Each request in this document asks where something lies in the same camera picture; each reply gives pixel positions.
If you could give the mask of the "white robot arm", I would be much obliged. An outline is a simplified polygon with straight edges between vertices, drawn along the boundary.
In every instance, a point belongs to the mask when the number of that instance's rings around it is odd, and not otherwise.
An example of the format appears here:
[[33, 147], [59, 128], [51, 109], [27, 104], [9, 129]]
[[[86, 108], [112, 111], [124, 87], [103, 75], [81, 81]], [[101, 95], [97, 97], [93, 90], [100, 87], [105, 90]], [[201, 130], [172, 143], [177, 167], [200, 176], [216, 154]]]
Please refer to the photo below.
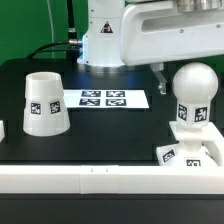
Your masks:
[[88, 0], [79, 67], [114, 73], [148, 64], [166, 92], [163, 64], [224, 54], [224, 0]]

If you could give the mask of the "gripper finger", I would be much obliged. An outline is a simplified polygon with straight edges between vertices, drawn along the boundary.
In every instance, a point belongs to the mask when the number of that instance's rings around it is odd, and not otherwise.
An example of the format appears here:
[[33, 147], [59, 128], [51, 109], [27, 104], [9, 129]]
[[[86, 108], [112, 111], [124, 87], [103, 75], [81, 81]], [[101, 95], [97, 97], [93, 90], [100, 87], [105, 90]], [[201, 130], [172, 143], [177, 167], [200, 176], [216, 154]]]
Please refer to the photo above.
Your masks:
[[165, 95], [167, 81], [162, 74], [162, 71], [164, 70], [164, 64], [163, 63], [154, 63], [154, 64], [150, 65], [150, 68], [159, 81], [158, 90], [160, 91], [160, 94]]

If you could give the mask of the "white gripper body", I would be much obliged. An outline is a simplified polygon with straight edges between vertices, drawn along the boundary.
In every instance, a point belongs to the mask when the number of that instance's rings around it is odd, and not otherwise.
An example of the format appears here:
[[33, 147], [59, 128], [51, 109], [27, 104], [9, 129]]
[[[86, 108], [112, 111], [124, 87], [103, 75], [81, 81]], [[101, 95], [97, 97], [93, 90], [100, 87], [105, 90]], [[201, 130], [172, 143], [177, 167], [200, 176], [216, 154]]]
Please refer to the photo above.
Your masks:
[[120, 57], [142, 65], [224, 54], [224, 0], [127, 0]]

